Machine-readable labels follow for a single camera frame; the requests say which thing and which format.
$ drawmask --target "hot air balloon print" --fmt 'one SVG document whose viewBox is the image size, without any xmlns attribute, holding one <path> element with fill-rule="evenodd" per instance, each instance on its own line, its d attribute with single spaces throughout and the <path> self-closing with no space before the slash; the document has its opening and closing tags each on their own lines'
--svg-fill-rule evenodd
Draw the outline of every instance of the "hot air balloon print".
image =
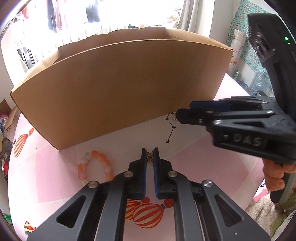
<svg viewBox="0 0 296 241">
<path fill-rule="evenodd" d="M 144 203 L 138 205 L 133 212 L 133 221 L 144 229 L 150 229 L 159 224 L 163 211 L 173 206 L 172 199 L 164 200 L 163 204 Z"/>
<path fill-rule="evenodd" d="M 143 203 L 149 203 L 150 198 L 145 197 L 143 200 L 137 202 L 135 200 L 128 200 L 126 204 L 126 220 L 132 220 L 133 219 L 133 211 L 136 208 L 136 206 L 143 204 Z"/>
<path fill-rule="evenodd" d="M 24 231 L 25 231 L 25 234 L 27 235 L 27 237 L 29 237 L 29 234 L 32 233 L 36 228 L 35 227 L 32 227 L 32 225 L 29 223 L 29 222 L 25 222 L 25 225 L 24 225 Z"/>
<path fill-rule="evenodd" d="M 22 149 L 23 149 L 23 147 L 25 145 L 25 142 L 26 142 L 27 138 L 30 135 L 32 135 L 33 131 L 34 131 L 34 128 L 30 129 L 29 134 L 23 134 L 18 138 L 17 142 L 14 145 L 15 148 L 14 148 L 14 151 L 13 151 L 13 154 L 14 154 L 15 157 L 18 157 L 20 155 L 20 153 L 21 153 L 21 151 L 22 151 Z"/>
</svg>

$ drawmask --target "brown cardboard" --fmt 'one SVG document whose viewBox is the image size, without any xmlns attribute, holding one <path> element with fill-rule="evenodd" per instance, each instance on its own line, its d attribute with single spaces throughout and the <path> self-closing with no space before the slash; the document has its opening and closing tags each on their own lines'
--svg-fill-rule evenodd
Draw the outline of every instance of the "brown cardboard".
<svg viewBox="0 0 296 241">
<path fill-rule="evenodd" d="M 11 97 L 60 150 L 212 100 L 232 53 L 183 30 L 117 30 L 60 47 Z"/>
<path fill-rule="evenodd" d="M 17 107 L 14 107 L 11 110 L 6 100 L 4 99 L 0 103 L 0 113 L 7 114 L 9 116 L 5 125 L 4 133 L 3 135 L 0 136 L 0 160 L 1 160 L 4 152 L 8 151 L 9 147 L 11 147 L 12 145 L 14 132 L 15 132 L 20 111 L 18 110 Z"/>
</svg>

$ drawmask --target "paper roll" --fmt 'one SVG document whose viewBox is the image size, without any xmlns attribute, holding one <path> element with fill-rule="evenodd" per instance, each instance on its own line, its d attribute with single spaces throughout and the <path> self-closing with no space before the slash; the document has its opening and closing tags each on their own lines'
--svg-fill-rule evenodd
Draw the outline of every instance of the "paper roll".
<svg viewBox="0 0 296 241">
<path fill-rule="evenodd" d="M 247 35 L 245 33 L 237 29 L 234 30 L 234 34 L 233 34 L 233 38 L 230 46 L 233 49 L 233 55 L 231 57 L 228 70 L 227 70 L 227 74 L 230 75 L 231 77 L 234 75 L 235 69 L 237 67 L 237 63 L 242 54 L 246 37 Z"/>
</svg>

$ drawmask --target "finger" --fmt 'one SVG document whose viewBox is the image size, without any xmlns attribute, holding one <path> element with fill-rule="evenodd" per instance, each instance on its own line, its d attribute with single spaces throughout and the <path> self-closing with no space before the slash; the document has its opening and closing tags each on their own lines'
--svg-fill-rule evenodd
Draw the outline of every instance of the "finger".
<svg viewBox="0 0 296 241">
<path fill-rule="evenodd" d="M 276 190 L 284 189 L 284 187 L 285 187 L 284 180 L 282 180 L 280 178 L 274 178 L 274 177 L 269 176 L 268 173 L 266 172 L 265 168 L 263 168 L 263 173 L 265 175 L 265 183 L 267 183 L 269 186 L 271 186 L 272 188 L 274 188 Z"/>
<path fill-rule="evenodd" d="M 295 173 L 296 165 L 283 164 L 283 169 L 286 173 Z"/>
<path fill-rule="evenodd" d="M 283 178 L 284 169 L 280 164 L 266 159 L 263 159 L 263 164 L 266 172 L 270 177 Z"/>
<path fill-rule="evenodd" d="M 268 185 L 267 183 L 265 183 L 265 185 L 266 185 L 266 188 L 267 188 L 269 191 L 271 191 L 271 192 L 275 192 L 275 191 L 277 191 L 277 189 L 271 187 L 271 186 Z"/>
</svg>

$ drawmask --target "table surface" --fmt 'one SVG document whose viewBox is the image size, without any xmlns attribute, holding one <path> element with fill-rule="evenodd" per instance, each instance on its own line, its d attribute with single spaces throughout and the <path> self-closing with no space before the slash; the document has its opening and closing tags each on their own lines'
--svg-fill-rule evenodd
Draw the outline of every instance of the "table surface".
<svg viewBox="0 0 296 241">
<path fill-rule="evenodd" d="M 247 93 L 225 75 L 215 99 L 234 95 L 245 96 Z M 83 121 L 83 113 L 80 115 L 78 122 Z M 205 179 L 214 181 L 243 209 L 248 206 L 263 179 L 260 158 L 214 147 L 204 127 L 181 125 L 172 114 L 61 151 L 57 151 L 36 130 L 31 129 L 32 126 L 21 115 L 15 140 L 29 132 L 31 135 L 26 136 L 17 157 L 13 155 L 13 150 L 9 165 L 10 213 L 16 233 L 22 240 L 27 239 L 23 229 L 26 221 L 38 227 L 84 186 L 78 179 L 77 165 L 86 152 L 93 150 L 105 154 L 116 175 L 127 170 L 131 161 L 140 158 L 142 148 L 151 152 L 154 147 L 158 147 L 160 157 L 169 160 L 174 170 L 195 182 Z M 103 167 L 96 160 L 89 162 L 86 173 L 88 181 L 106 181 Z M 155 198 L 151 163 L 147 163 L 146 196 L 151 203 L 163 203 Z M 124 240 L 140 239 L 175 240 L 173 209 L 165 209 L 161 222 L 152 229 L 142 229 L 133 220 L 126 221 Z"/>
</svg>

